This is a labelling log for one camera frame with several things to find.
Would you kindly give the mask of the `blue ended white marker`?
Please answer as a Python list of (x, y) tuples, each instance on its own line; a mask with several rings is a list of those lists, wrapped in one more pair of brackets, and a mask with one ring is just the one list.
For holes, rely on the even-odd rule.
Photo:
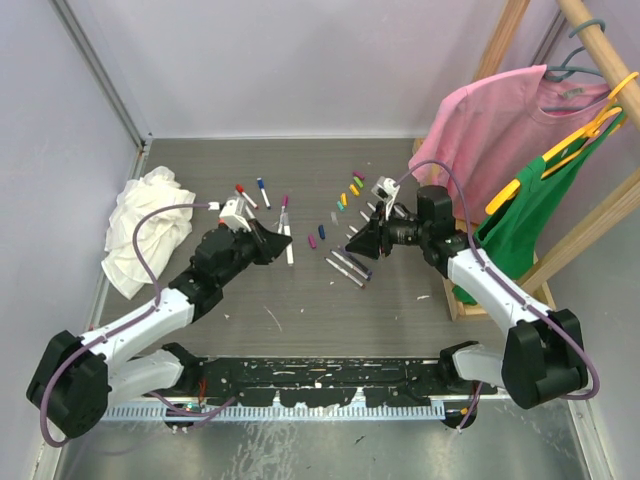
[(359, 267), (357, 267), (352, 261), (348, 260), (346, 257), (344, 257), (342, 254), (338, 253), (337, 251), (331, 249), (330, 253), (337, 259), (339, 260), (342, 264), (344, 264), (346, 267), (348, 267), (350, 270), (352, 270), (353, 272), (355, 272), (357, 275), (359, 275), (361, 278), (363, 278), (366, 281), (369, 281), (369, 275), (367, 273), (365, 273), (362, 269), (360, 269)]

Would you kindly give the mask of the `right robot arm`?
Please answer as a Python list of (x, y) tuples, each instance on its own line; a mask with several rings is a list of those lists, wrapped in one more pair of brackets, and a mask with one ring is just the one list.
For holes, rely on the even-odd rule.
[(589, 385), (577, 317), (539, 302), (500, 271), (457, 228), (445, 188), (419, 188), (416, 212), (397, 203), (399, 190), (391, 178), (377, 181), (372, 189), (378, 199), (375, 210), (351, 237), (347, 252), (378, 259), (390, 255), (394, 246), (419, 247), (426, 263), (469, 293), (506, 340), (501, 353), (473, 341), (442, 350), (442, 388), (459, 394), (479, 381), (504, 389), (518, 406), (530, 409)]

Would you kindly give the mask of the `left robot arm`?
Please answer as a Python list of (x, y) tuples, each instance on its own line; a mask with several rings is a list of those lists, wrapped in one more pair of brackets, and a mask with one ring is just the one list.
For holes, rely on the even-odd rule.
[(251, 264), (270, 264), (291, 242), (291, 236), (269, 231), (257, 220), (245, 230), (220, 225), (203, 236), (189, 267), (158, 298), (80, 336), (55, 335), (26, 392), (39, 410), (46, 442), (59, 444), (49, 425), (74, 439), (122, 402), (158, 390), (194, 393), (202, 377), (201, 358), (177, 343), (147, 356), (141, 351), (206, 315), (222, 300), (224, 286)]

